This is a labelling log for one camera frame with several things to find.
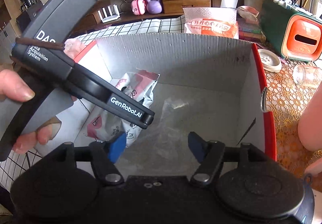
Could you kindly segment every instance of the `finger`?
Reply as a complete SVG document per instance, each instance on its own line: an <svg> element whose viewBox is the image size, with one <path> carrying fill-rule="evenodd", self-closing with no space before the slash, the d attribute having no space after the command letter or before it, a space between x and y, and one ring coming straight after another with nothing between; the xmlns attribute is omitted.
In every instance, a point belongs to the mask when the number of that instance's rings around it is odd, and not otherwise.
<svg viewBox="0 0 322 224"><path fill-rule="evenodd" d="M48 141L52 140L58 133L62 123L59 121L59 123L53 123L50 125L47 125L37 132L37 139L38 142L41 145L45 145Z"/></svg>
<svg viewBox="0 0 322 224"><path fill-rule="evenodd" d="M14 71L3 70L0 72L0 95L6 95L12 100L29 101L35 93Z"/></svg>
<svg viewBox="0 0 322 224"><path fill-rule="evenodd" d="M12 149L16 153L23 154L33 148L36 144L37 135L36 132L32 132L19 136Z"/></svg>

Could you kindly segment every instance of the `lace tablecloth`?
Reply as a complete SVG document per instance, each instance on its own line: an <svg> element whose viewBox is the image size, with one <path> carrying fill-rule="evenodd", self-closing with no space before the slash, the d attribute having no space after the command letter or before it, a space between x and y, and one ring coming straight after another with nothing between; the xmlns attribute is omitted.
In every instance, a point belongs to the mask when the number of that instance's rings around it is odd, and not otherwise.
<svg viewBox="0 0 322 224"><path fill-rule="evenodd" d="M292 74L297 64L314 66L313 63L287 61L279 73L265 73L268 85L266 107L274 115L277 161L300 178L309 164L322 157L322 151L306 150L298 138L298 120L316 89L295 85ZM312 187L322 192L322 173L313 177Z"/></svg>

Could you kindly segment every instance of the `orange package with chinese text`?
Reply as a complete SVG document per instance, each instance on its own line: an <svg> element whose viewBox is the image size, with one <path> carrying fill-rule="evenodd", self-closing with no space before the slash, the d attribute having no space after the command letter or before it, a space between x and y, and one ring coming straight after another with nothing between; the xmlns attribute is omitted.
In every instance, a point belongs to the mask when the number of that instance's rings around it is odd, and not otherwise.
<svg viewBox="0 0 322 224"><path fill-rule="evenodd" d="M185 33L215 35L239 39L236 9L196 7L183 8Z"/></svg>

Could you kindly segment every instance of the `brown strap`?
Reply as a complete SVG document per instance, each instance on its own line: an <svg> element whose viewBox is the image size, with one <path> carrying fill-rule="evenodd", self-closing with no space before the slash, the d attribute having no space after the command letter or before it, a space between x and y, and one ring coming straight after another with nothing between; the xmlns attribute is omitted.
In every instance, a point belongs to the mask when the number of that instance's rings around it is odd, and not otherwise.
<svg viewBox="0 0 322 224"><path fill-rule="evenodd" d="M65 50L65 45L63 43L41 41L36 39L24 38L24 37L17 37L16 43L22 44L22 45L33 45L33 46L38 46L38 47L48 48L53 50L61 50L61 51Z"/></svg>

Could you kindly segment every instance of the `wooden furniture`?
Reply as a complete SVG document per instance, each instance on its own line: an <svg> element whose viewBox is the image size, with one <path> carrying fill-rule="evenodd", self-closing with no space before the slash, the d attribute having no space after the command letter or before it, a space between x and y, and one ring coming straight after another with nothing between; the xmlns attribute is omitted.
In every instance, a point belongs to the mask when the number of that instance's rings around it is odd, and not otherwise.
<svg viewBox="0 0 322 224"><path fill-rule="evenodd" d="M90 31L103 29L106 25L120 25L125 23L143 21L145 19L165 18L169 16L180 16L183 7L212 7L213 0L162 0L163 10L159 14L145 13L143 15L134 15L132 12L122 13L117 20L102 23L98 11L111 4L111 0L97 0L97 3L91 10L91 13L85 16L73 30L73 34L82 34Z"/></svg>
<svg viewBox="0 0 322 224"><path fill-rule="evenodd" d="M11 50L15 44L17 34L15 33L11 23L0 31L0 65L5 63L12 63L10 59Z"/></svg>

